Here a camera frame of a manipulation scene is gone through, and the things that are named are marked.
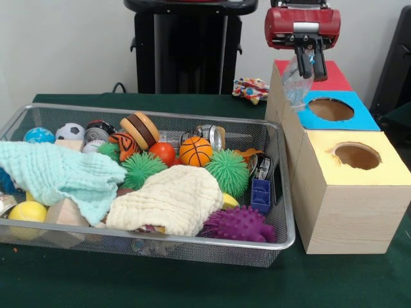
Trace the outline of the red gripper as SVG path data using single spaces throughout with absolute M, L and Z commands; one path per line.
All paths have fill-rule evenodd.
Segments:
M 312 35 L 322 37 L 326 49 L 331 49 L 340 34 L 340 11 L 330 8 L 303 10 L 294 8 L 271 8 L 265 17 L 265 40 L 274 49 L 292 49 L 295 42 Z M 299 74 L 311 78 L 313 51 L 299 46 L 295 49 Z M 314 51 L 314 80 L 328 77 L 322 45 Z

